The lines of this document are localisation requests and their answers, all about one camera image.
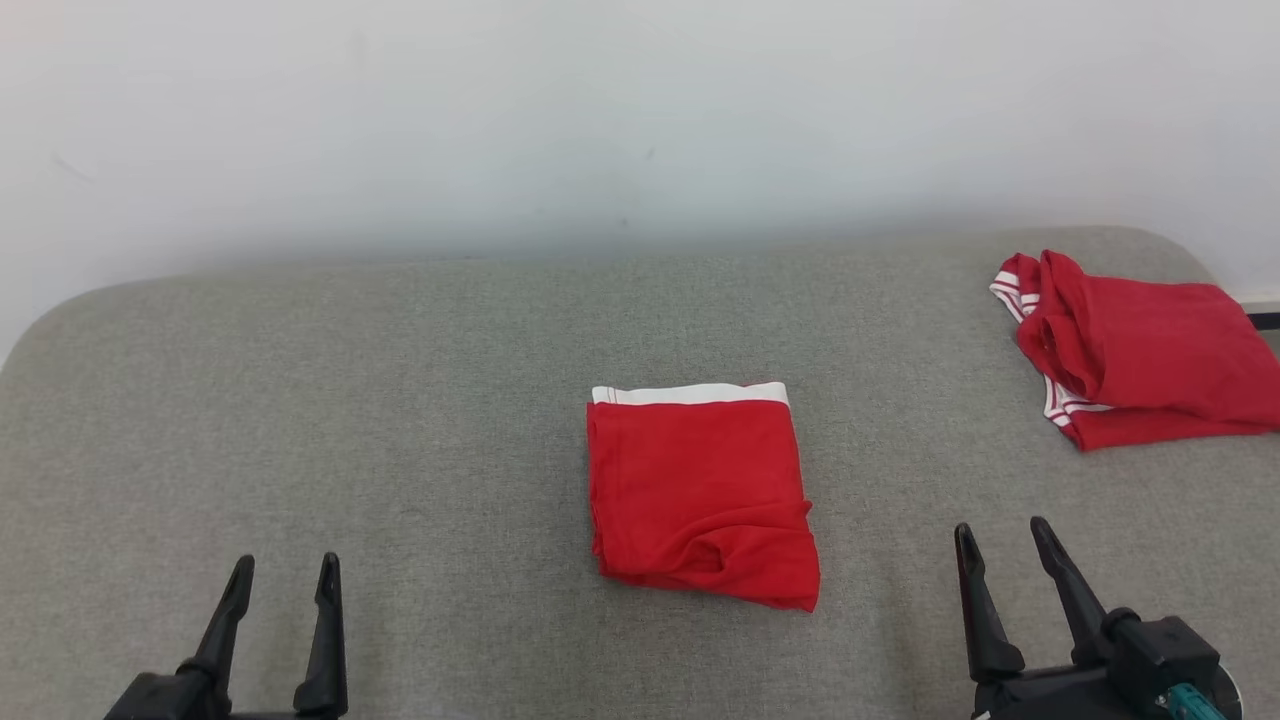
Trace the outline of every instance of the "red garment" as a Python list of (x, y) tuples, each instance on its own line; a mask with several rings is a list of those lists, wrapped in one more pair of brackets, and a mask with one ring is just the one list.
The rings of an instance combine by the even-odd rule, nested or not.
[(591, 552), (634, 585), (813, 612), (818, 551), (786, 388), (595, 388)]
[(1216, 286), (1088, 275), (1046, 250), (1006, 260), (991, 291), (1080, 450), (1280, 429), (1280, 361)]

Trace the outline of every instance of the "folded clothing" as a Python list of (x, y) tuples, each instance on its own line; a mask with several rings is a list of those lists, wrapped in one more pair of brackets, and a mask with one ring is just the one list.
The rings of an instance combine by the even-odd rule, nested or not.
[(818, 551), (782, 383), (591, 396), (591, 552), (602, 575), (813, 612)]
[(991, 291), (1044, 374), (1044, 416), (1083, 451), (1280, 429), (1280, 361), (1216, 286), (1089, 275), (1046, 250)]

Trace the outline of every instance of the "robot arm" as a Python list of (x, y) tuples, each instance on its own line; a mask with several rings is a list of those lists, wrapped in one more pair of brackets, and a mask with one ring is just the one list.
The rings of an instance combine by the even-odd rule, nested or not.
[(1203, 638), (1179, 618), (1106, 612), (1048, 521), (1033, 518), (1032, 536), (1066, 612), (1071, 664), (1025, 670), (1000, 624), (973, 530), (960, 524), (956, 566), (969, 676), (978, 683), (975, 720), (1240, 720), (1239, 692)]
[(307, 676), (293, 693), (293, 712), (233, 715), (227, 694), (236, 628), (248, 610), (253, 556), (236, 564), (223, 598), (214, 610), (196, 655), (173, 675), (143, 673), (134, 678), (106, 720), (337, 720), (347, 712), (347, 656), (342, 628), (342, 575), (329, 552), (316, 583), (316, 628)]

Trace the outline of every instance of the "white wall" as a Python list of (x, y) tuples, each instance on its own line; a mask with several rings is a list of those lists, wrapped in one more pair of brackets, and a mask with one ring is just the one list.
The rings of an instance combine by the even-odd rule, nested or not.
[(1051, 223), (1280, 296), (1270, 0), (0, 0), (0, 355), (319, 249)]

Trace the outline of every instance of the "gray padded table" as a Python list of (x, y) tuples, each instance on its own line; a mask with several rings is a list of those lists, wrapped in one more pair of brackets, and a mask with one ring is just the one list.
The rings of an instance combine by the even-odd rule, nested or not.
[[(1280, 437), (1079, 454), (987, 291), (1011, 252), (1207, 279), (1075, 228), (626, 260), (178, 277), (72, 300), (0, 373), (0, 698), (101, 717), (189, 655), (241, 553), (238, 710), (302, 679), (343, 561), (351, 717), (968, 717), (952, 527), (1029, 666), (1066, 623), (1043, 514), (1105, 605), (1178, 614), (1280, 703)], [(594, 384), (787, 384), (813, 615), (623, 587), (590, 555)]]

